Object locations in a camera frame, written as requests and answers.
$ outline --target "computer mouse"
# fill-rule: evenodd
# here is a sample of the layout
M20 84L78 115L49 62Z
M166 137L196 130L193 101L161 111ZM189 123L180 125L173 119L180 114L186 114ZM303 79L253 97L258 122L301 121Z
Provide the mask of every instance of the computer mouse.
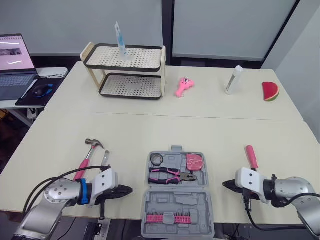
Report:
M42 98L45 95L48 95L49 93L52 92L52 87L53 87L53 84L44 84L44 85L36 86L33 89L33 96L35 98Z

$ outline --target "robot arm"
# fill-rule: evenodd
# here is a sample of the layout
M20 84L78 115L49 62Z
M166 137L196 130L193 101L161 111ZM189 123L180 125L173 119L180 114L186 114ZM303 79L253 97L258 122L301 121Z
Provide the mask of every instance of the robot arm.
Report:
M61 178L43 193L40 203L22 220L12 240L49 240L65 207L76 204L89 207L106 199L124 197L132 192L128 186L118 185L117 173L111 168L101 172L90 183L84 178L71 181Z
M280 180L273 175L271 180L257 171L241 168L235 174L235 185L256 194L264 204L284 208L288 201L299 194L313 194L314 188L301 177ZM291 203L297 210L298 217L307 229L320 238L320 200L315 196L301 196Z

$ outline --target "gray wall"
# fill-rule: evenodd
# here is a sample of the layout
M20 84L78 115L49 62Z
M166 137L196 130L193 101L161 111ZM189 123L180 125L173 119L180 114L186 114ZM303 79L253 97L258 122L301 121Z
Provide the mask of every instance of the gray wall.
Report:
M1 0L0 34L22 33L32 55L76 55L89 42L162 46L161 0Z
M175 0L173 56L262 61L296 0Z
M262 68L275 70L320 141L319 0L301 0Z

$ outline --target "perforated shelf tray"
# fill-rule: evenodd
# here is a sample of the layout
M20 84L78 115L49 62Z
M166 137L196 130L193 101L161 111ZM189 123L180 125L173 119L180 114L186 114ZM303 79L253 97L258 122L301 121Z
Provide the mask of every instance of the perforated shelf tray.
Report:
M104 97L125 97L138 99L160 99L161 77L110 73L99 90Z
M152 72L161 67L162 47L126 45L129 60L120 58L117 44L99 43L94 46L84 65L90 69Z

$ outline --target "mouse pad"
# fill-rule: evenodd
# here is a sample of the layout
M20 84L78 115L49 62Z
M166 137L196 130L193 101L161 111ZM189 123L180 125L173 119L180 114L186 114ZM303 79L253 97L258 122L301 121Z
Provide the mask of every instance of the mouse pad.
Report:
M16 106L45 106L55 94L64 78L50 77L50 78L39 78L33 86L28 90L28 92L15 103ZM34 97L34 89L37 86L52 84L52 91L43 97Z

